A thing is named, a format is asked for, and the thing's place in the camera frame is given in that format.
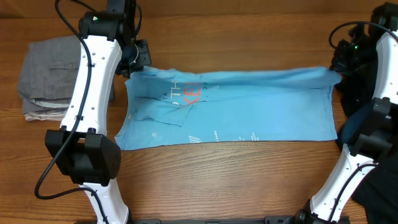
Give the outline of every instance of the blue cloth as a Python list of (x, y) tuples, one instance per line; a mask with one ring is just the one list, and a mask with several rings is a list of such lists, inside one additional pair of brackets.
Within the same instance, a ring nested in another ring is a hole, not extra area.
[(185, 73), (145, 67), (126, 81), (123, 150), (219, 141), (336, 139), (331, 107), (341, 77), (324, 67)]

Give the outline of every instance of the folded t-shirt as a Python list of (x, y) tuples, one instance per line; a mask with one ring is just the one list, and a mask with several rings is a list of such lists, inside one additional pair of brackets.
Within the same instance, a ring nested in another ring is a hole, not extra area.
[(126, 81), (123, 150), (220, 141), (336, 139), (331, 107), (341, 77), (324, 67), (185, 73), (145, 67)]

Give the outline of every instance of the gray cloth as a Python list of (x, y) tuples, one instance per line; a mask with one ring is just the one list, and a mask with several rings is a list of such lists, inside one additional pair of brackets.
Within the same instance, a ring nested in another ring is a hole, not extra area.
[[(79, 64), (80, 42), (74, 35), (29, 45), (17, 88), (27, 120), (63, 118)], [(113, 99), (113, 89), (109, 99)]]

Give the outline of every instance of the wooden surface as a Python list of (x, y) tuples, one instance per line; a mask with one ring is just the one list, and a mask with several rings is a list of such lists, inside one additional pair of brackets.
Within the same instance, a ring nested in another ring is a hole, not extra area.
[[(268, 70), (323, 65), (333, 55), (329, 32), (366, 14), (258, 14), (146, 18), (154, 66), (191, 72)], [(59, 122), (26, 122), (17, 82), (28, 43), (71, 32), (60, 19), (0, 20), (0, 223), (73, 223), (95, 218), (83, 193), (38, 200), (34, 186), (51, 157), (47, 129)], [(113, 139), (127, 109), (124, 79), (108, 113)], [(333, 95), (336, 128), (345, 121)], [(329, 142), (227, 142), (124, 152), (118, 183), (135, 218), (262, 218), (290, 215), (323, 185), (340, 152)], [(41, 189), (52, 194), (74, 185), (53, 169)], [(350, 201), (343, 211), (366, 223)]]
[[(106, 8), (107, 0), (82, 0), (97, 10)], [(386, 0), (137, 0), (144, 16), (192, 16), (220, 14), (262, 14), (262, 13), (318, 13), (352, 12), (366, 13)], [(0, 0), (12, 7), (12, 15), (25, 18), (58, 17), (54, 10), (54, 0)], [(82, 17), (87, 11), (84, 7), (70, 2), (60, 1), (60, 8), (67, 17)]]

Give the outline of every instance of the cable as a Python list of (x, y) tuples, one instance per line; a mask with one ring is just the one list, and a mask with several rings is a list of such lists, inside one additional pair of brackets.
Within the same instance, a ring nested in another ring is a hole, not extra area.
[(47, 174), (50, 172), (50, 169), (54, 166), (54, 164), (56, 163), (56, 161), (58, 160), (58, 158), (60, 157), (60, 155), (62, 154), (62, 152), (66, 149), (66, 147), (69, 145), (70, 141), (72, 140), (73, 134), (75, 133), (79, 122), (80, 122), (80, 118), (81, 118), (81, 114), (83, 113), (83, 108), (85, 106), (85, 102), (87, 99), (87, 94), (88, 94), (88, 89), (90, 87), (90, 80), (91, 80), (91, 70), (92, 70), (92, 62), (91, 62), (91, 55), (90, 55), (90, 51), (88, 50), (88, 47), (86, 45), (86, 43), (84, 42), (84, 40), (80, 37), (79, 33), (72, 27), (72, 25), (67, 21), (67, 19), (65, 18), (65, 16), (62, 14), (62, 12), (59, 9), (59, 2), (60, 0), (55, 0), (55, 10), (57, 11), (58, 15), (60, 16), (60, 18), (62, 19), (62, 21), (69, 27), (69, 29), (77, 36), (77, 38), (79, 39), (79, 41), (81, 42), (82, 46), (84, 47), (86, 54), (87, 54), (87, 60), (88, 60), (88, 73), (87, 73), (87, 81), (86, 81), (86, 87), (83, 93), (83, 98), (81, 99), (81, 103), (80, 103), (80, 107), (79, 107), (79, 111), (78, 114), (76, 116), (76, 121), (75, 124), (72, 127), (72, 130), (70, 131), (69, 136), (67, 137), (67, 139), (65, 140), (65, 142), (62, 144), (60, 150), (58, 150), (58, 152), (56, 153), (56, 155), (53, 157), (53, 159), (51, 160), (50, 164), (47, 166), (47, 168), (44, 170), (43, 174), (40, 176), (40, 179), (37, 181), (37, 184), (35, 186), (35, 196), (38, 199), (42, 199), (42, 200), (49, 200), (49, 199), (53, 199), (53, 198), (57, 198), (57, 197), (61, 197), (63, 195), (66, 194), (70, 194), (73, 192), (77, 192), (77, 191), (89, 191), (91, 192), (91, 196), (94, 196), (95, 200), (98, 203), (98, 207), (99, 210), (101, 212), (101, 215), (103, 217), (103, 222), (105, 222), (106, 224), (109, 224), (108, 218), (104, 213), (104, 209), (102, 207), (101, 204), (101, 200), (98, 197), (97, 193), (95, 190), (89, 188), (89, 187), (79, 187), (79, 188), (75, 188), (75, 189), (70, 189), (70, 190), (66, 190), (64, 192), (60, 192), (58, 194), (55, 195), (49, 195), (49, 196), (43, 196), (39, 194), (39, 189), (40, 186), (42, 185), (45, 177), (47, 176)]
[(333, 216), (335, 215), (335, 211), (336, 211), (337, 205), (338, 205), (338, 203), (340, 201), (341, 196), (343, 195), (344, 190), (347, 188), (349, 182), (355, 177), (355, 175), (359, 171), (362, 171), (362, 168), (368, 167), (368, 166), (377, 167), (376, 164), (365, 164), (365, 165), (358, 166), (358, 168), (350, 175), (350, 177), (348, 177), (347, 181), (343, 185), (343, 188), (341, 188), (339, 194), (337, 195), (337, 198), (335, 199), (335, 204), (334, 204), (333, 209), (331, 210), (331, 213), (330, 213), (330, 217), (329, 217), (329, 221), (328, 221), (329, 223), (331, 223), (331, 220), (333, 219)]
[[(387, 28), (385, 28), (383, 26), (380, 26), (379, 24), (375, 24), (374, 22), (367, 22), (367, 21), (353, 21), (353, 22), (346, 22), (346, 23), (336, 27), (334, 30), (332, 30), (332, 32), (329, 35), (330, 47), (333, 47), (334, 49), (337, 49), (337, 46), (333, 45), (333, 43), (331, 42), (331, 38), (333, 37), (333, 35), (335, 34), (336, 31), (338, 31), (342, 27), (349, 26), (349, 25), (355, 25), (355, 24), (357, 24), (357, 25), (358, 24), (367, 24), (369, 26), (373, 26), (373, 27), (376, 27), (376, 28), (381, 29), (383, 31), (386, 31), (387, 33), (389, 33), (398, 42), (398, 37), (391, 30), (389, 30), (389, 29), (387, 29)], [(360, 40), (361, 39), (359, 39), (357, 42), (353, 43), (352, 47), (357, 45)]]
[(70, 1), (73, 1), (73, 2), (75, 2), (75, 3), (77, 3), (77, 4), (81, 4), (82, 6), (86, 7), (87, 9), (89, 9), (89, 10), (91, 10), (91, 11), (96, 11), (96, 10), (93, 9), (91, 6), (87, 5), (87, 4), (84, 3), (84, 2), (81, 2), (81, 1), (79, 1), (79, 0), (70, 0)]
[(139, 4), (136, 4), (136, 6), (137, 6), (138, 11), (139, 11), (139, 21), (138, 21), (137, 29), (136, 29), (136, 31), (135, 31), (135, 35), (136, 35), (136, 38), (137, 38), (138, 33), (139, 33), (139, 31), (141, 30), (142, 9), (141, 9), (141, 6), (140, 6)]

